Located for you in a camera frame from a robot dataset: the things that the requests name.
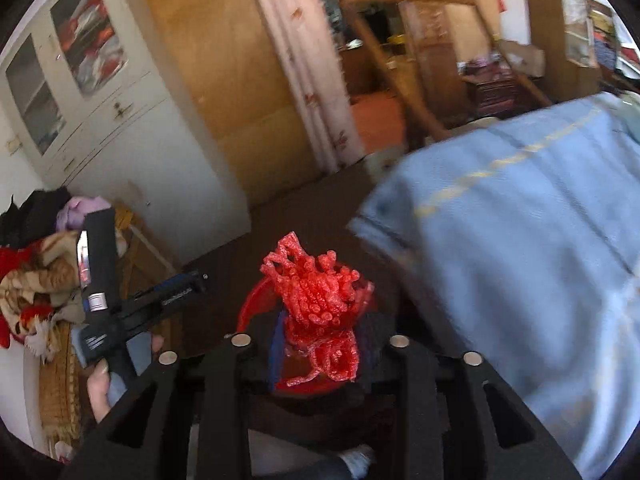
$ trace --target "floral curtain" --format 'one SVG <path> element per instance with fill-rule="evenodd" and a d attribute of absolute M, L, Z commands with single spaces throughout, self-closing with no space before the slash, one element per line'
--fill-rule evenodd
<path fill-rule="evenodd" d="M 258 0 L 316 160 L 327 173 L 364 155 L 322 0 Z"/>

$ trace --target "pink cloth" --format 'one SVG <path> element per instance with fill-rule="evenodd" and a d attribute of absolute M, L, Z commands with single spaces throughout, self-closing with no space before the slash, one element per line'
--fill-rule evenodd
<path fill-rule="evenodd" d="M 75 196 L 58 213 L 56 231 L 77 231 L 82 227 L 84 218 L 89 213 L 110 207 L 111 204 L 99 196 L 96 198 Z"/>

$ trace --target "doorway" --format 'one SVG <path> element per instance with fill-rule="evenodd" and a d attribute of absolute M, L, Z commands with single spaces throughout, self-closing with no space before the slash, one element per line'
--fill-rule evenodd
<path fill-rule="evenodd" d="M 366 155 L 402 145 L 404 118 L 398 98 L 388 89 L 361 39 L 344 19 L 338 0 L 322 0 L 322 3 Z M 398 6 L 369 4 L 359 11 L 391 62 L 394 56 L 404 54 L 404 28 Z"/>

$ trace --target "black handheld tool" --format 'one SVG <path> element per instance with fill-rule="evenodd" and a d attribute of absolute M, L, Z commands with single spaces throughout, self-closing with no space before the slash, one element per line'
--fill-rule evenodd
<path fill-rule="evenodd" d="M 78 271 L 88 323 L 80 333 L 80 345 L 87 364 L 106 358 L 109 370 L 129 388 L 137 374 L 127 341 L 176 312 L 193 295 L 204 292 L 205 286 L 202 275 L 191 272 L 121 300 L 114 226 L 114 209 L 91 213 L 78 238 Z"/>

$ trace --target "wicker basket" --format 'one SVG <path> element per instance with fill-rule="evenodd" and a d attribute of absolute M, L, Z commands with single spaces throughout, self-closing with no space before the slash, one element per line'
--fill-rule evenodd
<path fill-rule="evenodd" d="M 53 361 L 40 365 L 40 420 L 44 433 L 54 442 L 71 444 L 80 435 L 80 363 L 71 344 L 70 323 L 59 322 L 53 329 L 60 351 Z"/>

